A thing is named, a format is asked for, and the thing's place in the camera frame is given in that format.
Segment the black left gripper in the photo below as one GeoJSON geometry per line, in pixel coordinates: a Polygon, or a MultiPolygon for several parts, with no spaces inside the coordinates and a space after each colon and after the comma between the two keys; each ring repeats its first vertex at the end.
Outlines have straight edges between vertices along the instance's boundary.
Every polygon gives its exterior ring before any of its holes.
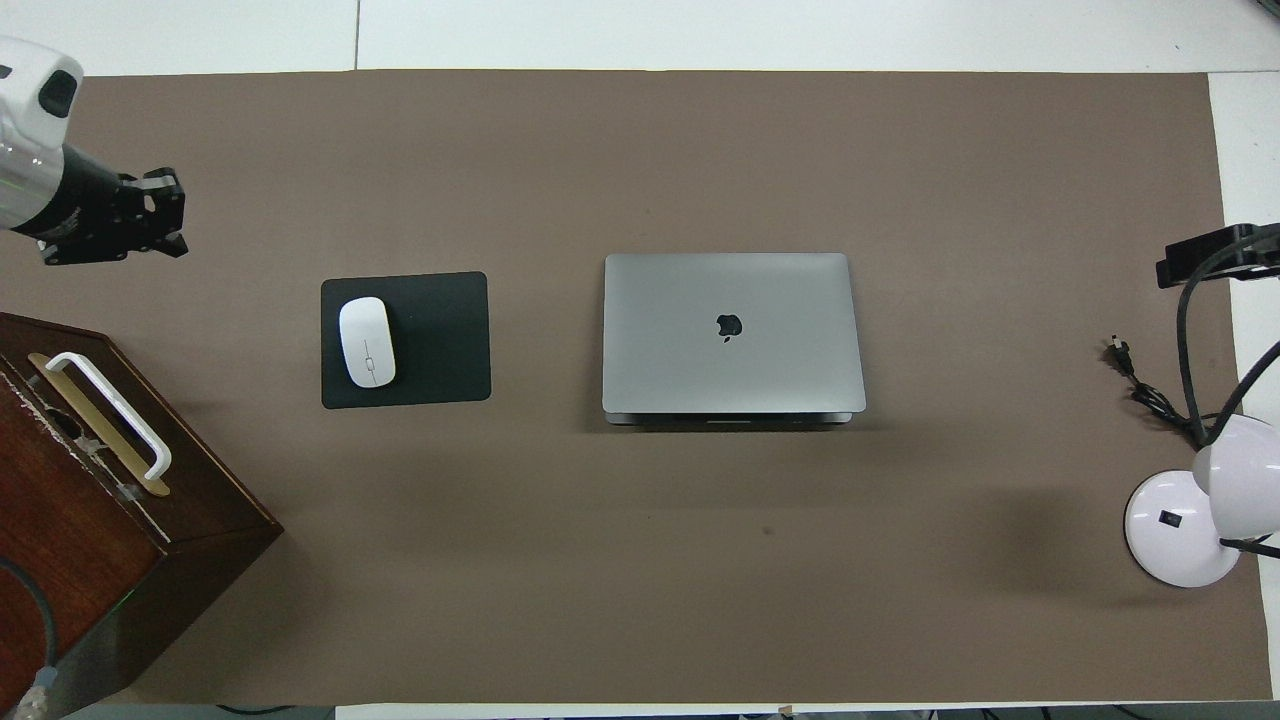
{"type": "Polygon", "coordinates": [[[182,229],[186,191],[173,168],[134,177],[79,150],[65,150],[63,160],[58,191],[37,218],[35,238],[44,263],[115,263],[140,252],[182,258],[189,251],[180,232],[157,237],[118,234],[124,187],[127,228],[182,229]]]}

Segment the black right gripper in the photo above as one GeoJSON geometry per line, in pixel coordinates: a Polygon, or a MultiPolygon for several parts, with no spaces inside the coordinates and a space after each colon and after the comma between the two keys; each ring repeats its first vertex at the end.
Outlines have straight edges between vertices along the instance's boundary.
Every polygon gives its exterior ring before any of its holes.
{"type": "Polygon", "coordinates": [[[1217,231],[1166,245],[1157,260],[1157,286],[1169,290],[1184,284],[1203,261],[1239,240],[1240,266],[1251,270],[1280,272],[1280,222],[1265,225],[1228,225],[1217,231]]]}

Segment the grey aluminium laptop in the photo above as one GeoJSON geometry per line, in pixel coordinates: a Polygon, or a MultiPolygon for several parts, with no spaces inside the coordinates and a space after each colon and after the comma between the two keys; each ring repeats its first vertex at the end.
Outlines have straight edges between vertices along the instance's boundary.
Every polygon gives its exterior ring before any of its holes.
{"type": "Polygon", "coordinates": [[[844,424],[868,406],[841,252],[614,252],[602,338],[616,425],[844,424]]]}

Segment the white computer mouse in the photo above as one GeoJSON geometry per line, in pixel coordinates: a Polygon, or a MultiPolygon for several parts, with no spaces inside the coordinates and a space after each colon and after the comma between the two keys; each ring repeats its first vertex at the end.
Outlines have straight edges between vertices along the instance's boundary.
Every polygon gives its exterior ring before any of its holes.
{"type": "Polygon", "coordinates": [[[338,336],[347,377],[356,387],[375,389],[396,379],[390,320],[381,299],[364,296],[343,304],[338,313],[338,336]]]}

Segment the white desk lamp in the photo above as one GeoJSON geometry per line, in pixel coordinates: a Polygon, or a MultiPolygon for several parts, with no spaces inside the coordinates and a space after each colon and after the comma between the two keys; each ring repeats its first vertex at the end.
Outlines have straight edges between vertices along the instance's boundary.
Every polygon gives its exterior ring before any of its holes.
{"type": "Polygon", "coordinates": [[[1201,588],[1243,553],[1280,562],[1280,429],[1233,415],[1188,470],[1144,479],[1126,502],[1126,547],[1153,579],[1201,588]]]}

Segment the black mouse pad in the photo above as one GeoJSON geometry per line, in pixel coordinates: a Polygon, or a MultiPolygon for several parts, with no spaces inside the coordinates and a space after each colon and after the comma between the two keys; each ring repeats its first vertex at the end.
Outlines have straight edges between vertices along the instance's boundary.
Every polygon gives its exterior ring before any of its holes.
{"type": "Polygon", "coordinates": [[[481,272],[356,277],[320,286],[321,402],[326,409],[481,401],[492,395],[488,278],[481,272]],[[352,299],[387,305],[397,375],[361,389],[346,373],[338,313],[352,299]]]}

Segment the dark brown wooden box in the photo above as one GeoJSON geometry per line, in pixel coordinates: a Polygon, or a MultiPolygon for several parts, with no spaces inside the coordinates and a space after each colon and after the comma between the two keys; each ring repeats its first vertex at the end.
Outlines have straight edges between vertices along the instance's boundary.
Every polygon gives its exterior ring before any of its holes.
{"type": "Polygon", "coordinates": [[[282,533],[105,334],[0,313],[0,719],[128,687],[282,533]],[[83,354],[172,451],[151,495],[38,360],[83,354]]]}

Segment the brown table mat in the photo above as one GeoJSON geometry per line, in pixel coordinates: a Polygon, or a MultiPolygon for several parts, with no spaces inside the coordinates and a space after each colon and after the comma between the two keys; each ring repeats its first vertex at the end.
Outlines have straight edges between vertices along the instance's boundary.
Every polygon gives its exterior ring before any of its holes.
{"type": "Polygon", "coordinates": [[[173,167],[179,259],[0,310],[111,337],[285,532],[129,700],[361,705],[1258,700],[1258,569],[1123,538],[1190,447],[1169,243],[1224,222],[1202,74],[360,70],[93,77],[70,141],[173,167]],[[612,252],[838,251],[868,409],[602,411],[612,252]],[[320,286],[481,272],[492,395],[326,409],[320,286]]]}

